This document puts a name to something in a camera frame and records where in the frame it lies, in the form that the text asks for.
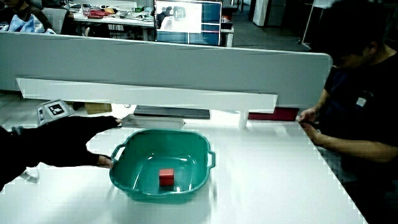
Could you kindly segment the person's left hand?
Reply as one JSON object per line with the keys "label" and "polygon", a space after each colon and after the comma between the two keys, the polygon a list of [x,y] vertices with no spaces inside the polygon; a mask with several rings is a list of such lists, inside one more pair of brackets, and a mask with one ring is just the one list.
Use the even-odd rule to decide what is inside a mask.
{"label": "person's left hand", "polygon": [[87,149],[87,142],[103,131],[121,124],[114,116],[74,116],[62,100],[52,100],[36,107],[39,126],[32,130],[38,143],[37,159],[55,167],[113,167],[113,160]]}

